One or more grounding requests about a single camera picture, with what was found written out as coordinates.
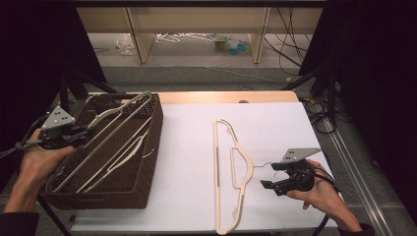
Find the floor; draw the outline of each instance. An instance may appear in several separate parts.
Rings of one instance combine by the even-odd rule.
[[[210,38],[212,34],[198,35]],[[223,34],[241,41],[247,41],[244,34]],[[90,34],[91,43],[103,68],[108,84],[122,91],[168,91],[168,90],[268,90],[281,89],[287,83],[297,80],[298,66],[267,44],[264,45],[260,64],[252,62],[252,56],[244,51],[236,55],[227,50],[215,48],[213,42],[190,36],[176,37],[172,42],[154,42],[146,64],[138,64],[135,55],[122,55],[116,47],[125,40],[123,34]],[[284,34],[268,34],[268,42],[278,51],[296,63],[302,57],[297,50],[282,45]],[[295,35],[299,48],[308,49],[311,35]],[[294,45],[289,38],[288,44]],[[314,81],[307,82],[295,92],[300,98],[310,98],[309,88]],[[97,88],[86,85],[91,91]],[[310,115],[326,107],[326,98],[315,99],[316,103],[306,103]],[[372,164],[371,154],[365,143],[344,112],[342,99],[337,100],[337,128],[332,134],[323,134],[330,128],[325,120],[315,125],[317,138],[326,153],[331,171],[347,205],[360,221],[374,224],[378,235],[417,235],[417,228],[406,209],[401,204],[384,173]],[[3,206],[14,179],[1,194]],[[58,217],[70,229],[75,210],[54,209]],[[39,207],[41,220],[36,235],[59,235],[60,231]],[[279,235],[311,235],[312,230],[282,232]],[[321,235],[337,235],[335,229],[325,229]]]

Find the person's right hand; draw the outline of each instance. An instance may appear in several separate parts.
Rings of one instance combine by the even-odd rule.
[[[324,171],[317,168],[321,166],[317,161],[310,159],[307,161],[316,168],[316,174],[327,176]],[[303,209],[307,209],[311,205],[321,210],[333,219],[340,229],[352,232],[362,231],[355,215],[346,206],[331,183],[326,180],[315,177],[312,190],[307,192],[289,191],[287,196],[291,199],[304,201]]]

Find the basket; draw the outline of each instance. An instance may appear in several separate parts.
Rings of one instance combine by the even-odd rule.
[[[96,115],[108,109],[120,107],[124,101],[136,95],[108,93],[94,95],[84,105],[77,117],[76,125],[87,125]],[[120,117],[117,117],[120,113],[116,113],[101,120],[96,125],[95,134],[99,134],[106,126],[108,128],[95,140],[90,140],[86,147],[81,147],[66,157],[54,173],[53,179],[48,182],[48,189],[56,190],[63,180],[69,176],[72,177],[56,192],[41,191],[51,205],[61,209],[145,208],[147,206],[163,121],[157,93],[151,95],[151,100],[142,109],[130,119],[127,118],[147,99],[144,97],[127,105],[123,108]],[[109,136],[114,128],[123,122],[123,126],[114,135]],[[144,136],[143,142],[137,149],[133,147],[128,149],[126,143],[132,140],[135,133],[138,133],[138,136]],[[93,151],[99,144],[102,144],[101,148]],[[77,192],[112,156],[123,153],[120,151],[123,145],[132,156],[118,168],[114,168],[88,192]],[[105,171],[99,172],[96,178],[100,179],[104,174]]]

